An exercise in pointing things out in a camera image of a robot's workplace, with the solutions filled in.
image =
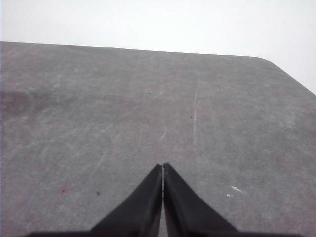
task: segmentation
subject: black plastic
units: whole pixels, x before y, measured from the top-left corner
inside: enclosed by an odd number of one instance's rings
[[[242,233],[208,206],[170,164],[164,164],[164,208],[169,237],[299,237]],[[162,205],[162,166],[90,232],[32,233],[28,237],[157,237]]]

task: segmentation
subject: black pointed object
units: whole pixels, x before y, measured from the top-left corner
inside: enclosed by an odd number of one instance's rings
[[[169,237],[237,232],[234,226],[197,196],[170,164],[166,163],[163,167],[164,208]]]
[[[133,193],[92,232],[116,237],[156,237],[162,205],[162,167],[156,165]]]

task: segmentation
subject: gray table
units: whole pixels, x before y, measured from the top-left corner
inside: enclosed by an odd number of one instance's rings
[[[242,231],[316,235],[316,97],[264,59],[2,42],[1,135],[3,237],[88,230],[166,161]]]

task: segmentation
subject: gray surface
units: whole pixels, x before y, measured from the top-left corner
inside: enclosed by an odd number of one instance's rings
[[[316,235],[316,97],[273,63],[1,50],[2,236],[88,230],[166,161],[242,231]]]

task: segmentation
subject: white wall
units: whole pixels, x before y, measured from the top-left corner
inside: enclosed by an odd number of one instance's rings
[[[316,0],[2,0],[1,40],[257,56],[316,93]]]

